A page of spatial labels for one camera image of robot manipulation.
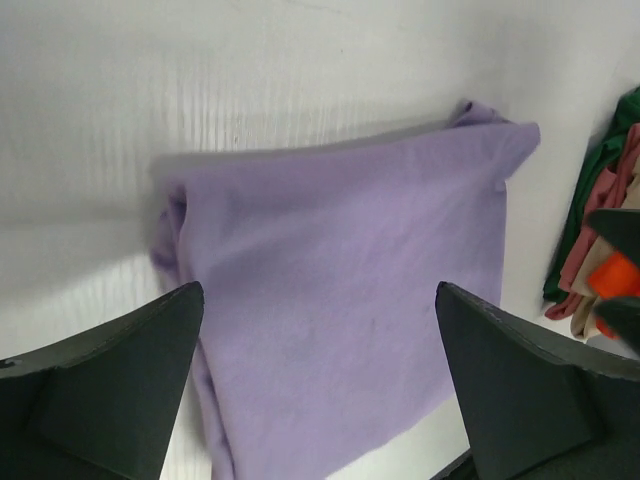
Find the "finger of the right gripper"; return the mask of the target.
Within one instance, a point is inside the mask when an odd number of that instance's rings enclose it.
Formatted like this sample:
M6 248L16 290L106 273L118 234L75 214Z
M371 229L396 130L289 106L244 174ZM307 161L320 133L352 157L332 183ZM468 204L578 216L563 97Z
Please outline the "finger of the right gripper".
M598 209L587 225L635 265L640 260L640 212L638 209Z
M640 354L638 297L604 300L595 308L595 312L628 348L636 355Z

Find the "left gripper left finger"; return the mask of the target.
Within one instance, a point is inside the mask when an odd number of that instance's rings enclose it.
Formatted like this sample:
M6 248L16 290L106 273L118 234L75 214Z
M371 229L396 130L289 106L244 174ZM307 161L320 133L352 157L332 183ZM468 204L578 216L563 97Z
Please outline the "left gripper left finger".
M2 478L159 478L203 310L192 282L2 360Z

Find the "purple t-shirt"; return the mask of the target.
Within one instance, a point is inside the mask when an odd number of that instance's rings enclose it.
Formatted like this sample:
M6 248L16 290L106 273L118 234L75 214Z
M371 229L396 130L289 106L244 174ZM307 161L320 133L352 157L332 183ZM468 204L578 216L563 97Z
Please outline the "purple t-shirt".
M539 142L470 102L439 131L167 176L151 258L204 291L214 478L323 479L452 396L437 287L499 301L506 182Z

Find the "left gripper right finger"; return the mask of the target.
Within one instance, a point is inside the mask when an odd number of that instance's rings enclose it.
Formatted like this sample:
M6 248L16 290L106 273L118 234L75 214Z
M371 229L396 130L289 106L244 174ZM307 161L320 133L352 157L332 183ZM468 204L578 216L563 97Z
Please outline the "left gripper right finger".
M636 479L639 363L442 282L435 309L470 444L455 479Z

